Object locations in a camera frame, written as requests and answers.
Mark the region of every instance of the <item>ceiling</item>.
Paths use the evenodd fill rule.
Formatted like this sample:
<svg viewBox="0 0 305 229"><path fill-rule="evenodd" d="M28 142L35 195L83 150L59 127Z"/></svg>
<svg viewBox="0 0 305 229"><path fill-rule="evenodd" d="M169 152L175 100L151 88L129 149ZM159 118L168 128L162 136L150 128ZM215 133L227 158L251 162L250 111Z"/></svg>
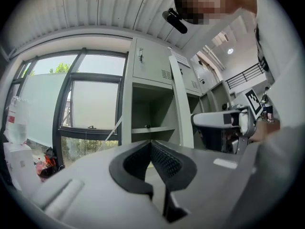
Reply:
<svg viewBox="0 0 305 229"><path fill-rule="evenodd" d="M202 27L213 24L185 23L189 30L180 34L162 17L170 7L174 7L173 0L22 0L6 22L0 44L9 54L62 30L109 26L148 34L182 50L191 40L203 38Z"/></svg>
<svg viewBox="0 0 305 229"><path fill-rule="evenodd" d="M227 35L228 42L223 42L217 46L211 40L207 43L207 46L226 67L226 62L230 57L238 57L256 45L255 27L254 14L244 10L237 19L222 30L222 33ZM234 49L234 52L229 55L228 50L231 48Z"/></svg>

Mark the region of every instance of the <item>cabinet door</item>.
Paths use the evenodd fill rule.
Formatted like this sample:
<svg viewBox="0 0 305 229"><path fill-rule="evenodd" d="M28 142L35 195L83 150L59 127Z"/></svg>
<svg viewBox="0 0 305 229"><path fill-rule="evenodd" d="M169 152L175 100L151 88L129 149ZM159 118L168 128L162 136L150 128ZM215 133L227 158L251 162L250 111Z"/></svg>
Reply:
<svg viewBox="0 0 305 229"><path fill-rule="evenodd" d="M200 86L198 84L198 80L194 70L180 63L178 63L178 65L182 73L185 88L187 90L200 93Z"/></svg>
<svg viewBox="0 0 305 229"><path fill-rule="evenodd" d="M138 51L143 52L142 62L138 57ZM157 43L137 38L133 76L172 84L171 65L169 62L170 51Z"/></svg>

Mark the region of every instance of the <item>vent slot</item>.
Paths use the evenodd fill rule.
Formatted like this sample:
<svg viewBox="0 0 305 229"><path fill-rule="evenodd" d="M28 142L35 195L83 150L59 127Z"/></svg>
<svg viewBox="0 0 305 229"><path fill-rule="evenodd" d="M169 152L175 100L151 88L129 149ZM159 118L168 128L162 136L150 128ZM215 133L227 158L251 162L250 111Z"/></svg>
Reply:
<svg viewBox="0 0 305 229"><path fill-rule="evenodd" d="M192 85L193 85L193 88L198 89L198 85L197 85L197 83L196 83L196 82L193 82L193 81L192 81Z"/></svg>
<svg viewBox="0 0 305 229"><path fill-rule="evenodd" d="M169 79L169 80L172 79L172 74L171 74L169 71L161 70L161 72L162 72L162 77L163 77L163 78Z"/></svg>

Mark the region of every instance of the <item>black railing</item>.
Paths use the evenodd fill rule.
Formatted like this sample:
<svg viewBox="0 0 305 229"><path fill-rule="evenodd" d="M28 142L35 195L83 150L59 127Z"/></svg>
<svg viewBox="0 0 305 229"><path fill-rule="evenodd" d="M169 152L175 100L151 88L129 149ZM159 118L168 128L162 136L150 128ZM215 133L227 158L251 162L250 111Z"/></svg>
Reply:
<svg viewBox="0 0 305 229"><path fill-rule="evenodd" d="M229 88L232 89L264 73L265 70L261 67L260 63L257 63L249 69L246 69L245 71L237 74L236 76L233 76L230 79L226 80L226 82L228 83Z"/></svg>

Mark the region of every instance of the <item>shelf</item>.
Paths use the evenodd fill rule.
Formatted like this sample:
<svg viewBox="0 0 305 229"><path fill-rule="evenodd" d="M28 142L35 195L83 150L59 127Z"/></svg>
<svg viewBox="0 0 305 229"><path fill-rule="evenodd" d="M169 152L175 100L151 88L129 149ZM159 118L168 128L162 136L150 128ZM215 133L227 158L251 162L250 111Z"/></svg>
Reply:
<svg viewBox="0 0 305 229"><path fill-rule="evenodd" d="M174 127L153 127L153 128L137 128L132 129L132 134L140 134L140 133L152 133L152 132L163 132L163 131L173 131L175 130Z"/></svg>

